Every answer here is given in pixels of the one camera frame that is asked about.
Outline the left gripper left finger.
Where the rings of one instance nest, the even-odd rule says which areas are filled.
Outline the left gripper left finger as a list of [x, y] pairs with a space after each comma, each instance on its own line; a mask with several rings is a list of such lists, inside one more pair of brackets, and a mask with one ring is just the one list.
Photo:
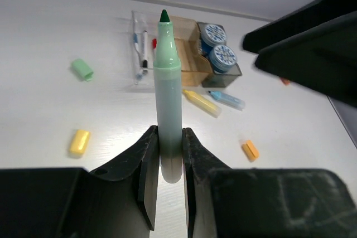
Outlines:
[[155, 125], [102, 166], [1, 170], [2, 237], [149, 237], [155, 227]]

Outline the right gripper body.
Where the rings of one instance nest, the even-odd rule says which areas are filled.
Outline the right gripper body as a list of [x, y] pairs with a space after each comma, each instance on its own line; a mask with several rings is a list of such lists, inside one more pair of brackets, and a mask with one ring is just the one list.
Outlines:
[[255, 67], [356, 106], [356, 0], [314, 0], [247, 33]]

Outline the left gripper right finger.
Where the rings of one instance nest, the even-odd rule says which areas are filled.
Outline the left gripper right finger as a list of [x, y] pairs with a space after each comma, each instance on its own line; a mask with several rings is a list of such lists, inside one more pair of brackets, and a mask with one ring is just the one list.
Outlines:
[[182, 131], [188, 237], [355, 237], [356, 204], [326, 169], [233, 169]]

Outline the blue highlighter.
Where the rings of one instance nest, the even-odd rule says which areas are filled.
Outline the blue highlighter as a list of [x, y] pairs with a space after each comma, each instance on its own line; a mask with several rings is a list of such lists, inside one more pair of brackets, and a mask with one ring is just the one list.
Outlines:
[[220, 102], [220, 103], [223, 103], [227, 106], [230, 106], [232, 108], [235, 108], [237, 110], [243, 110], [245, 108], [245, 102], [236, 98], [236, 97], [233, 97], [229, 94], [226, 94], [222, 91], [212, 91], [212, 90], [209, 90], [208, 91], [209, 95], [215, 99], [216, 101]]

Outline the green highlighter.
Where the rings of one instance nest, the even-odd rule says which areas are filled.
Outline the green highlighter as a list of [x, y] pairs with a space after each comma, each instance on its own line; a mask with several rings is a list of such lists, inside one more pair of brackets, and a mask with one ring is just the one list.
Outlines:
[[176, 183], [182, 176], [181, 61], [165, 9], [158, 22], [153, 73], [161, 172], [166, 182]]

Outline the blue capped white pen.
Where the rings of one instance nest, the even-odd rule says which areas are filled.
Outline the blue capped white pen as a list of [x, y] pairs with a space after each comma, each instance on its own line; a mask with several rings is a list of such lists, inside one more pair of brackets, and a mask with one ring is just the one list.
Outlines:
[[136, 80], [140, 81], [143, 78], [143, 69], [141, 66], [141, 54], [139, 51], [139, 44], [138, 44], [138, 36], [136, 33], [133, 34], [133, 45], [134, 45], [134, 50], [137, 54], [137, 59], [135, 60], [135, 66], [136, 66]]

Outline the green highlighter cap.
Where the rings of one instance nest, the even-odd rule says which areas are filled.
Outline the green highlighter cap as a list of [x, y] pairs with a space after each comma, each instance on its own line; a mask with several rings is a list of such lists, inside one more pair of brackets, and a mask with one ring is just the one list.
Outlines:
[[71, 68], [84, 81], [91, 81], [93, 79], [94, 71], [83, 59], [75, 59], [71, 63]]

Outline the red capped white pen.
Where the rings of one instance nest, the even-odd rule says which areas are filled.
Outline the red capped white pen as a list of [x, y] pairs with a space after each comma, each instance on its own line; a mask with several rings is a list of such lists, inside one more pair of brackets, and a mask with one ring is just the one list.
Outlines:
[[155, 58], [156, 48], [157, 48], [157, 39], [156, 38], [152, 39], [151, 45], [152, 45], [152, 55], [153, 55], [153, 58]]

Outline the black capped white pen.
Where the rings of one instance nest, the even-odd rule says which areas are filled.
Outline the black capped white pen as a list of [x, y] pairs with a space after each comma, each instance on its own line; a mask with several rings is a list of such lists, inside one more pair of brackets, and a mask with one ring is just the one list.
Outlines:
[[148, 32], [142, 32], [142, 67], [148, 68]]

